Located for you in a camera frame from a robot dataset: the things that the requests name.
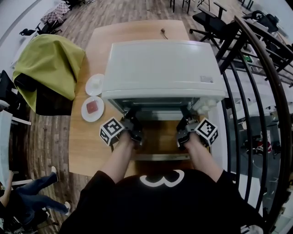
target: person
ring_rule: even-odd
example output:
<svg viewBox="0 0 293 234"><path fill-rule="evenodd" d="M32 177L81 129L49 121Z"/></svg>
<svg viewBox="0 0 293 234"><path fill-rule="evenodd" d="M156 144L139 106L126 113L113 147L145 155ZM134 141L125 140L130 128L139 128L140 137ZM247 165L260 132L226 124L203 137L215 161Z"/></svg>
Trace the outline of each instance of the person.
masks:
<svg viewBox="0 0 293 234"><path fill-rule="evenodd" d="M33 219L35 212L42 208L51 208L60 213L69 215L70 204L61 204L48 196L39 195L38 192L58 181L57 170L52 166L51 174L34 180L28 184L12 190L13 172L9 171L7 187L0 191L0 219L3 230L8 226L11 217L16 217L22 225L28 225Z"/></svg>
<svg viewBox="0 0 293 234"><path fill-rule="evenodd" d="M59 234L126 232L262 233L263 218L201 144L185 143L194 170L126 177L134 143L128 133L80 193Z"/></svg>

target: small plate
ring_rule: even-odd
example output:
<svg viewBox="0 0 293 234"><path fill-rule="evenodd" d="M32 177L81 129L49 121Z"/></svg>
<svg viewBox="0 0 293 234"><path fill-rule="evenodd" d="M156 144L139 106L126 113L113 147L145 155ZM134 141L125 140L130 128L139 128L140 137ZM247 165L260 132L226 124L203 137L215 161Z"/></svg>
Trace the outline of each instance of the small plate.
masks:
<svg viewBox="0 0 293 234"><path fill-rule="evenodd" d="M91 78L89 78L86 83L86 93L89 96L100 95L102 93L103 80L103 74L95 74Z"/></svg>
<svg viewBox="0 0 293 234"><path fill-rule="evenodd" d="M89 114L87 112L87 103L89 103L91 101L96 101L97 102L98 110L96 112L94 112L94 113ZM100 97L97 97L97 96L89 97L82 104L81 116L85 121L94 122L94 121L98 120L102 116L102 114L104 112L104 108L105 108L104 102Z"/></svg>

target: white wall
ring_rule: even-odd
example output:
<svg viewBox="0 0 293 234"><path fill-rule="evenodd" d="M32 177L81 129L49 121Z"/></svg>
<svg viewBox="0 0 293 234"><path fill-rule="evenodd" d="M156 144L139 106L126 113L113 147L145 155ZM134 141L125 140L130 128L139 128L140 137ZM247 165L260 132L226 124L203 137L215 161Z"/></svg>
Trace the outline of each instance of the white wall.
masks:
<svg viewBox="0 0 293 234"><path fill-rule="evenodd" d="M255 0L252 10L263 10L279 18L279 25L293 42L293 10L285 0Z"/></svg>
<svg viewBox="0 0 293 234"><path fill-rule="evenodd" d="M3 0L0 3L0 40L14 21L40 0Z"/></svg>
<svg viewBox="0 0 293 234"><path fill-rule="evenodd" d="M0 2L0 72L12 78L10 64L21 46L23 29L35 29L47 10L60 0L3 0Z"/></svg>

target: white table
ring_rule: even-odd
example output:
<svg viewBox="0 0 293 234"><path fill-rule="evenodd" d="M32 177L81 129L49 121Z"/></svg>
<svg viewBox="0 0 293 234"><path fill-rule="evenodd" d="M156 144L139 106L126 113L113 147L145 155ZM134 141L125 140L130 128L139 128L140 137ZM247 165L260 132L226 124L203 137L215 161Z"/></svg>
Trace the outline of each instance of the white table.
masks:
<svg viewBox="0 0 293 234"><path fill-rule="evenodd" d="M12 116L12 114L1 111L0 112L0 182L6 187L9 175L9 135L12 121L22 122L31 125L30 122L24 121ZM32 180L13 182L12 185L26 184Z"/></svg>

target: small object on table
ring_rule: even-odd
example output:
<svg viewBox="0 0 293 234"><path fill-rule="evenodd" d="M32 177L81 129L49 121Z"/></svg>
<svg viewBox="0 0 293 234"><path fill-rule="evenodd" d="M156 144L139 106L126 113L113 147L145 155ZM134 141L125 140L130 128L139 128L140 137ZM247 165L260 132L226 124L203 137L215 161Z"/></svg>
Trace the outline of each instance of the small object on table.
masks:
<svg viewBox="0 0 293 234"><path fill-rule="evenodd" d="M101 125L100 137L107 146L112 145L118 140L117 136L123 129L125 127L115 117L112 117Z"/></svg>
<svg viewBox="0 0 293 234"><path fill-rule="evenodd" d="M104 108L104 102L100 97L91 96L82 104L81 116L87 122L97 121L102 116Z"/></svg>
<svg viewBox="0 0 293 234"><path fill-rule="evenodd" d="M94 113L98 110L97 102L95 100L87 103L87 112L89 114Z"/></svg>
<svg viewBox="0 0 293 234"><path fill-rule="evenodd" d="M86 83L86 93L89 96L98 96L102 93L103 74L95 74L91 76Z"/></svg>

